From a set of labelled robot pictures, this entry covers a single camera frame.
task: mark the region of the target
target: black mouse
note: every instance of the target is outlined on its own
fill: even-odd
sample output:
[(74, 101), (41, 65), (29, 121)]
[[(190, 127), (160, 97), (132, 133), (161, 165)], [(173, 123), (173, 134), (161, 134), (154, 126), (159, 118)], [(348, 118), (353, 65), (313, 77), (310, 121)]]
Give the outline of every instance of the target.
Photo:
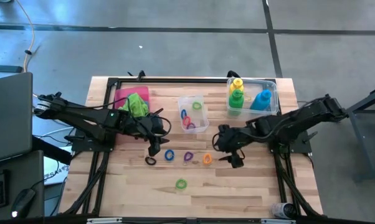
[(12, 218), (25, 218), (28, 215), (32, 199), (36, 192), (32, 189), (23, 189), (13, 202), (11, 207)]

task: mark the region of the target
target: green cloth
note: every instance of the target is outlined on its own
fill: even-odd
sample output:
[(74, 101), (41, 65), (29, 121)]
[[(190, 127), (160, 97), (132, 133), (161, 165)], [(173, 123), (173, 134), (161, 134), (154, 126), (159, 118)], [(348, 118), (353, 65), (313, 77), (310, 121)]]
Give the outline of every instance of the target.
[[(142, 100), (142, 98), (137, 93), (133, 93), (128, 96), (130, 101), (130, 106), (132, 110), (132, 115), (136, 118), (141, 116), (146, 116), (149, 113), (148, 105)], [(128, 109), (128, 100), (125, 100), (124, 106), (119, 107), (119, 110), (126, 110)]]

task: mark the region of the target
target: black ring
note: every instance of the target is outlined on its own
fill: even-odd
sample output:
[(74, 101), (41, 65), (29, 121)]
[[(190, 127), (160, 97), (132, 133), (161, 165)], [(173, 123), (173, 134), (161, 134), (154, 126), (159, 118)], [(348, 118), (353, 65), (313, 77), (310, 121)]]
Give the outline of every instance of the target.
[(157, 163), (157, 160), (153, 157), (150, 157), (150, 156), (146, 156), (145, 161), (150, 166), (154, 166)]

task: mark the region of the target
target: plastic ring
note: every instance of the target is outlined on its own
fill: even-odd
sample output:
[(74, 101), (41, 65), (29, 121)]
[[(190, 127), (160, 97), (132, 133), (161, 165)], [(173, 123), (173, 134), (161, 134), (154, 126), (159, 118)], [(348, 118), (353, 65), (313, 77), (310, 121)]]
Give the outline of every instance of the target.
[(188, 183), (184, 179), (179, 179), (176, 181), (175, 187), (177, 189), (185, 189), (188, 186)]
[(194, 125), (194, 123), (189, 123), (187, 126), (186, 126), (186, 129), (195, 129), (196, 128), (196, 125)]
[(164, 157), (167, 161), (172, 161), (175, 158), (175, 153), (172, 149), (168, 149), (167, 151), (165, 151)]
[(190, 121), (191, 121), (190, 117), (189, 116), (185, 116), (183, 118), (183, 125), (185, 125), (185, 126), (189, 125)]
[(211, 157), (211, 154), (206, 153), (206, 154), (203, 156), (203, 158), (202, 158), (202, 162), (203, 162), (205, 165), (211, 164), (211, 163), (212, 163), (212, 157)]
[(153, 157), (150, 157), (150, 156), (146, 156), (145, 161), (150, 166), (154, 166), (157, 163), (157, 160)]
[(185, 161), (185, 162), (191, 161), (192, 159), (193, 159), (193, 153), (191, 153), (191, 152), (187, 152), (183, 156), (183, 161)]
[(193, 102), (193, 109), (195, 109), (195, 110), (201, 109), (201, 103), (199, 103), (197, 101)]
[(184, 117), (186, 117), (188, 114), (186, 113), (186, 110), (185, 109), (183, 109), (182, 111), (181, 111), (181, 119), (183, 119)]

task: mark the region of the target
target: blue bottle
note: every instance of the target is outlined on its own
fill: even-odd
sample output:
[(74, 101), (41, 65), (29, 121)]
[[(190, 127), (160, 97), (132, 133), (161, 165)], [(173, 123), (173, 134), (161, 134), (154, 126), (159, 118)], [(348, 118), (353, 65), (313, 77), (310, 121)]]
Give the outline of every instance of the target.
[(269, 90), (260, 92), (250, 106), (250, 110), (265, 110), (270, 104), (272, 93)]

